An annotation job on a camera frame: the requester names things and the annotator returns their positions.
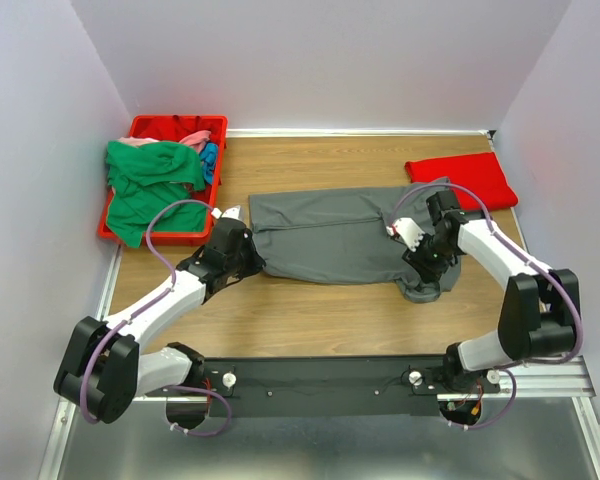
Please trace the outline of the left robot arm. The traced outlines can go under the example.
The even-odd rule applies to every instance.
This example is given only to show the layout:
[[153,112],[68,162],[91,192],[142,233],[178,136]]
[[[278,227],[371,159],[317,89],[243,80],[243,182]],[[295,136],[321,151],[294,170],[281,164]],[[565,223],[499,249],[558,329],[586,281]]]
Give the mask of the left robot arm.
[[86,421],[110,424],[138,396],[172,387],[194,393],[204,376],[204,358],[174,343],[154,354],[149,344],[175,320],[227,286],[262,271],[252,232],[236,218],[222,217],[209,241],[181,261],[169,277],[131,306],[74,327],[53,390],[80,408]]

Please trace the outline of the grey t shirt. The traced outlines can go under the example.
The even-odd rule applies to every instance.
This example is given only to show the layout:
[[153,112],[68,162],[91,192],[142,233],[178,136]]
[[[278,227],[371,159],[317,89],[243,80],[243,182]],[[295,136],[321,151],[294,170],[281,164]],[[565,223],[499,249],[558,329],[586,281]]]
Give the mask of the grey t shirt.
[[452,265],[438,281],[423,282],[386,226],[392,217],[407,217],[432,232],[426,200],[445,181],[423,191],[407,185],[253,194],[251,230],[264,270],[320,284],[393,282],[413,303],[434,302],[455,286],[461,265]]

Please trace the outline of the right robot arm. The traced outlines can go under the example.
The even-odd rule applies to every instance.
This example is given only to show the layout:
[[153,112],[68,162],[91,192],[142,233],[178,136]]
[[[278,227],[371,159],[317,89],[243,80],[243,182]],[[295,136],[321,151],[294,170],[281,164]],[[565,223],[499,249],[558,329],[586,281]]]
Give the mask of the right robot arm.
[[528,254],[503,233],[484,205],[476,212],[461,209],[456,190],[448,184],[427,199],[432,232],[398,215],[386,227],[405,245],[403,259],[422,281],[441,280],[461,256],[470,256],[504,291],[496,329],[450,345],[436,381],[460,392],[499,367],[570,361],[583,343],[576,274]]

